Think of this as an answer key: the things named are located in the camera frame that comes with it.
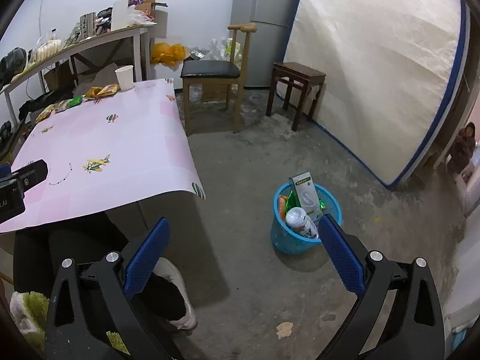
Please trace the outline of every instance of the black pants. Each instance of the black pants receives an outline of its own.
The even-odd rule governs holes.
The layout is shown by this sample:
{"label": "black pants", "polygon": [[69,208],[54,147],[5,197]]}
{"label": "black pants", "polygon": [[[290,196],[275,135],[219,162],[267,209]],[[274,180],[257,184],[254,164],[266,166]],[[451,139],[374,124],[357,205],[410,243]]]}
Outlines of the black pants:
{"label": "black pants", "polygon": [[[13,253],[15,291],[35,291],[50,298],[64,259],[92,263],[111,251],[121,251],[127,243],[104,212],[18,231]],[[169,321],[179,320],[186,313],[178,288],[155,274],[132,302],[139,300],[149,312]]]}

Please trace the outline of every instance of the white bottle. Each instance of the white bottle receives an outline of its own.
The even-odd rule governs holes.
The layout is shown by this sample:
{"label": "white bottle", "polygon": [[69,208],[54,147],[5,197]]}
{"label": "white bottle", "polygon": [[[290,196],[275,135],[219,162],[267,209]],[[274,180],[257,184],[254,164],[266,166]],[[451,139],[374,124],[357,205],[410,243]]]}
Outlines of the white bottle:
{"label": "white bottle", "polygon": [[318,238],[317,226],[301,207],[294,207],[286,213],[286,224],[296,233],[306,238]]}

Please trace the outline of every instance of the white cup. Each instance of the white cup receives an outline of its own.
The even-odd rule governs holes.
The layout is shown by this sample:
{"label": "white cup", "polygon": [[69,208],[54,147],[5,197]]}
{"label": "white cup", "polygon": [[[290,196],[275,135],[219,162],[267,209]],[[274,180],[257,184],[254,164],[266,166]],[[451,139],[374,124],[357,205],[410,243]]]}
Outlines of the white cup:
{"label": "white cup", "polygon": [[131,64],[120,67],[115,73],[117,73],[118,83],[122,91],[127,91],[134,87],[134,67]]}

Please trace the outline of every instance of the wooden table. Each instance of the wooden table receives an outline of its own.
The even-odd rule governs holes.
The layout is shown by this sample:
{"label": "wooden table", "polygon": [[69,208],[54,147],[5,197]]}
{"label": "wooden table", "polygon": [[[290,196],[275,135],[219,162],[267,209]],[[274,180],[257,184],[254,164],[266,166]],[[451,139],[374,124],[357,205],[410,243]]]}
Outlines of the wooden table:
{"label": "wooden table", "polygon": [[284,110],[287,110],[289,107],[292,88],[301,90],[300,99],[298,100],[297,113],[295,114],[292,126],[292,130],[297,131],[300,118],[302,117],[303,104],[305,103],[307,94],[314,85],[320,85],[320,88],[318,89],[318,92],[311,104],[308,119],[311,120],[314,115],[315,107],[317,106],[318,98],[320,96],[320,92],[322,91],[323,83],[325,82],[325,73],[307,66],[303,66],[303,64],[296,62],[285,62],[282,64],[274,63],[272,81],[270,82],[270,94],[268,95],[268,104],[265,113],[267,116],[272,116],[272,105],[275,89],[277,88],[277,81],[287,84],[286,95],[283,102]]}
{"label": "wooden table", "polygon": [[107,32],[101,35],[96,35],[91,37],[90,39],[81,40],[78,43],[72,44],[57,52],[57,54],[52,55],[50,58],[45,59],[44,61],[34,65],[33,68],[22,73],[18,76],[14,81],[10,84],[4,86],[0,90],[0,95],[2,93],[5,94],[5,99],[7,101],[8,110],[10,112],[11,120],[13,124],[17,126],[18,121],[15,115],[15,111],[13,106],[11,105],[10,99],[10,92],[13,91],[16,87],[18,87],[21,83],[24,83],[29,78],[33,77],[35,74],[38,74],[38,78],[40,79],[40,85],[42,87],[42,92],[45,93],[45,83],[42,76],[42,70],[46,67],[53,65],[56,62],[61,61],[62,59],[68,59],[72,55],[85,51],[87,49],[99,46],[101,44],[117,41],[120,39],[125,38],[133,38],[133,61],[134,61],[134,68],[135,68],[135,80],[141,81],[142,80],[142,69],[141,69],[141,62],[140,62],[140,35],[144,35],[145,39],[143,41],[143,53],[145,54],[145,63],[146,63],[146,80],[149,79],[148,73],[150,71],[150,37],[148,34],[148,27],[152,25],[137,25],[131,26],[126,28],[121,28],[119,30]]}
{"label": "wooden table", "polygon": [[[35,126],[11,168],[15,171],[38,159],[49,168],[46,180],[25,193],[25,212],[0,224],[0,233],[106,211],[169,191],[205,198],[171,79],[136,82],[129,91],[100,103],[84,102],[50,115]],[[95,162],[90,160],[96,159],[104,164],[92,167]]]}

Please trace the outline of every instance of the blue plastic basket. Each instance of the blue plastic basket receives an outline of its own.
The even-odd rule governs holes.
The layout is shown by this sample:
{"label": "blue plastic basket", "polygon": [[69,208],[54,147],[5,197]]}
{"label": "blue plastic basket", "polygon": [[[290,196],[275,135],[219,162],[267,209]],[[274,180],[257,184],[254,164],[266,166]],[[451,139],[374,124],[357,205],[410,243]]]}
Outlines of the blue plastic basket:
{"label": "blue plastic basket", "polygon": [[[342,211],[340,205],[333,195],[325,188],[315,184],[318,197],[326,204],[327,209],[324,214],[331,214],[337,223],[342,226]],[[270,237],[273,245],[281,252],[287,254],[300,254],[310,249],[312,246],[320,244],[321,239],[309,239],[298,235],[294,231],[290,230],[287,224],[280,218],[278,212],[278,197],[280,195],[288,196],[292,187],[289,183],[282,185],[273,198],[273,223],[270,231]]]}

